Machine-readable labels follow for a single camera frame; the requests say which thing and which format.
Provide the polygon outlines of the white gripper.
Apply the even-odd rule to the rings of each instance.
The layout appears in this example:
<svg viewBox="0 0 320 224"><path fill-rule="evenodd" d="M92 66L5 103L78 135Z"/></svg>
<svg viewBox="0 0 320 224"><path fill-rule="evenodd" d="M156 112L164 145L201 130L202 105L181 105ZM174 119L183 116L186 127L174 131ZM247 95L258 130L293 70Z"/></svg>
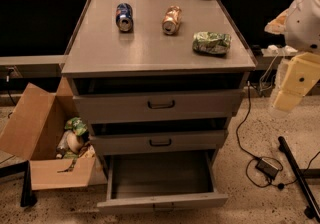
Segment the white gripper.
<svg viewBox="0 0 320 224"><path fill-rule="evenodd" d="M293 57L288 63L281 91L274 90L271 94L271 109L291 112L319 80L319 55L306 52Z"/></svg>

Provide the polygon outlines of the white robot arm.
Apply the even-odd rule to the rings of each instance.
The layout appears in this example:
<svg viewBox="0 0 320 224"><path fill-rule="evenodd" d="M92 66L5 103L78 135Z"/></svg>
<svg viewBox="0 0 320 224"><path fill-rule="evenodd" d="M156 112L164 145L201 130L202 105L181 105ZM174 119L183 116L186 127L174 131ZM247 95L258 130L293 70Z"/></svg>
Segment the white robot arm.
<svg viewBox="0 0 320 224"><path fill-rule="evenodd" d="M320 80L320 0L294 0L265 31L282 34L286 45L298 52L281 60L270 96L269 112L284 117Z"/></svg>

